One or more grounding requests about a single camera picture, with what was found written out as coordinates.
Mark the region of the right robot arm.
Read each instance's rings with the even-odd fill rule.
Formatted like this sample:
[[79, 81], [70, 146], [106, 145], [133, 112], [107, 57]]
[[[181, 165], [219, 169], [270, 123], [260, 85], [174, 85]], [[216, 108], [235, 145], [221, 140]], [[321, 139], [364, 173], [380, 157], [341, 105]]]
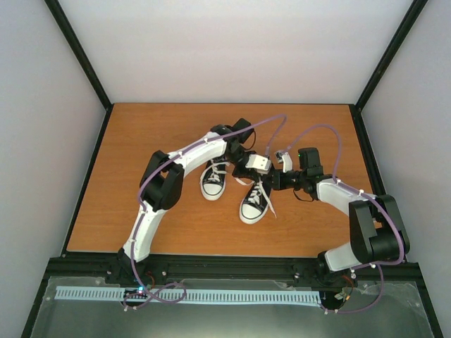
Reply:
[[328, 204], [349, 218], [350, 240], [321, 252], [315, 274], [330, 284], [338, 273], [377, 265], [397, 265], [409, 251], [409, 239], [396, 200], [388, 194], [367, 194], [323, 172], [316, 148], [298, 150], [299, 170], [293, 169], [288, 152], [277, 151], [281, 169], [271, 172], [274, 190], [302, 190], [312, 201]]

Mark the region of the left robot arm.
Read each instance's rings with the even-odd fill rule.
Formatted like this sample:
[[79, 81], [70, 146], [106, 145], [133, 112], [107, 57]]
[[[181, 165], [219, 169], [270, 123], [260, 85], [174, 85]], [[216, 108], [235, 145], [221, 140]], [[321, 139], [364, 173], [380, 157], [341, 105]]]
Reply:
[[258, 179], [257, 170], [247, 167], [255, 153], [242, 145], [255, 127], [242, 118], [231, 128], [224, 125], [213, 127], [203, 137], [177, 151], [156, 151], [152, 155], [138, 191], [138, 216], [122, 248], [128, 259], [121, 270], [124, 278], [136, 284], [146, 277], [147, 267], [141, 261], [148, 257], [159, 223], [179, 201], [183, 181], [194, 169], [207, 161], [224, 157], [235, 166], [238, 177]]

